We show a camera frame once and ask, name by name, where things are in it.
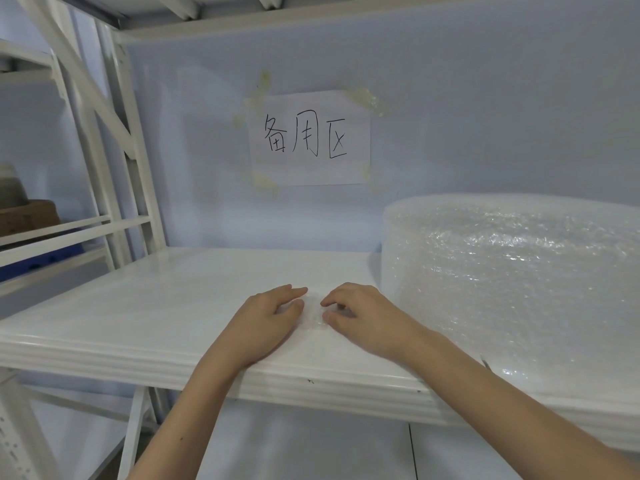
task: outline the paper sign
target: paper sign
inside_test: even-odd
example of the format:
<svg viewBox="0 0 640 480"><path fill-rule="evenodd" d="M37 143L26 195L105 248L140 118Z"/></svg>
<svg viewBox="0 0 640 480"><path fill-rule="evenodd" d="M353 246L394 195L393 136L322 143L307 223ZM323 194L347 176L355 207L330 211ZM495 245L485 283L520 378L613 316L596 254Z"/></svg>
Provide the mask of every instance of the paper sign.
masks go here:
<svg viewBox="0 0 640 480"><path fill-rule="evenodd" d="M363 184L369 112L345 91L247 99L252 170L276 185Z"/></svg>

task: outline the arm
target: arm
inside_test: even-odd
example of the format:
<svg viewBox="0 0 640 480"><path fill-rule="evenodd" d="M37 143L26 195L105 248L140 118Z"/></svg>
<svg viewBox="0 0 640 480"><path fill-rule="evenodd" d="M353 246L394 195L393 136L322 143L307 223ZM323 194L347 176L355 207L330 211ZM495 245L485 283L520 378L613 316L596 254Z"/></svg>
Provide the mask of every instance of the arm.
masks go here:
<svg viewBox="0 0 640 480"><path fill-rule="evenodd" d="M128 480L193 480L222 403L238 373L270 354L302 313L306 288L281 286L249 298L198 362L180 398L136 463Z"/></svg>
<svg viewBox="0 0 640 480"><path fill-rule="evenodd" d="M322 306L355 317L324 320L368 352L416 373L525 480L633 480L628 459L476 362L442 334L400 311L372 286L345 283Z"/></svg>

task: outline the bubble wrap roll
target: bubble wrap roll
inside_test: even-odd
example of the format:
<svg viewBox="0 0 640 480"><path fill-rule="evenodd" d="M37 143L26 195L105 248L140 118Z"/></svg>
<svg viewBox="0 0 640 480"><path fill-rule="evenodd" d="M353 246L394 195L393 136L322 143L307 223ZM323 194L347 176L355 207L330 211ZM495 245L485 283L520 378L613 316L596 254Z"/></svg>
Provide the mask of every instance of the bubble wrap roll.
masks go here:
<svg viewBox="0 0 640 480"><path fill-rule="evenodd" d="M397 306L528 392L640 403L640 209L448 194L383 220Z"/></svg>

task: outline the finger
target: finger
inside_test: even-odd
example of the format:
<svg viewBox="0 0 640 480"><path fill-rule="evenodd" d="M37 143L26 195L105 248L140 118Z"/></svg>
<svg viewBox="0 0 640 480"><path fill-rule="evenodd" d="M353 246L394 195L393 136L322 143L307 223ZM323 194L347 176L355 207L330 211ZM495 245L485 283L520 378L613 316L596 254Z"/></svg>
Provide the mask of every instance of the finger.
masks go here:
<svg viewBox="0 0 640 480"><path fill-rule="evenodd" d="M340 313L330 312L328 310L322 314L322 318L332 329L351 340L355 327L357 326L357 319L345 317L344 315L340 315Z"/></svg>
<svg viewBox="0 0 640 480"><path fill-rule="evenodd" d="M280 314L279 317L290 323L291 326L298 320L302 314L302 310L305 309L305 302L301 299L297 299L290 304L290 306Z"/></svg>
<svg viewBox="0 0 640 480"><path fill-rule="evenodd" d="M267 291L267 295L272 298L275 308L290 302L292 299L300 298L308 291L308 288L292 288L291 285L284 285Z"/></svg>
<svg viewBox="0 0 640 480"><path fill-rule="evenodd" d="M352 290L342 290L336 288L326 297L324 297L324 299L320 302L320 306L330 306L334 303L337 303L338 305L349 307L350 297L352 296Z"/></svg>

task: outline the metal rack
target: metal rack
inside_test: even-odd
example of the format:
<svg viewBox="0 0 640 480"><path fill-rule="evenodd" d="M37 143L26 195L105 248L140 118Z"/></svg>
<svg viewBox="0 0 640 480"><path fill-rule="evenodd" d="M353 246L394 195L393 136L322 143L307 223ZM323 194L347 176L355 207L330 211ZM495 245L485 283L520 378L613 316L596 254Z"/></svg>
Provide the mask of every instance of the metal rack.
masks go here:
<svg viewBox="0 0 640 480"><path fill-rule="evenodd" d="M39 61L40 68L34 72L45 71L47 79L53 77L61 96L73 108L97 217L37 231L37 235L11 237L11 242L19 242L84 227L4 251L0 253L0 266L104 238L101 256L107 259L112 273L0 324L0 365L137 385L119 475L124 480L132 466L140 428L145 421L155 420L152 399L156 412L166 412L162 389L158 388L184 386L199 357L247 295L302 279L311 281L314 290L328 291L334 284L332 272L336 268L352 281L379 281L378 257L367 253L167 248L127 44L464 0L18 1L52 48L53 56L32 54L26 60ZM95 30L102 47L109 96L101 92L81 60L68 7L60 1L97 20ZM15 47L12 52L5 51L23 53ZM122 149L129 194L125 198L115 193L98 118ZM128 219L121 216L122 201L131 202L128 213L132 217ZM135 263L125 235L132 228L140 229L147 255ZM296 263L297 267L287 263ZM73 265L60 263L60 271ZM257 273L256 267L264 267L269 273ZM311 278L309 269L317 271ZM56 272L45 268L41 276ZM25 277L5 284L5 289L27 284ZM109 324L108 318L113 317L126 330L125 337ZM460 424L455 413L406 371L364 353L347 357L342 353L344 347L346 343L340 337L324 330L309 331L249 369L231 395L418 422ZM336 357L325 354L327 349L336 351ZM14 459L16 471L22 475L17 478L59 478L14 372L4 369L3 373L0 420L4 422L0 434L8 435L13 445L6 454ZM640 405L630 404L620 410L597 401L536 397L604 442L640 451Z"/></svg>

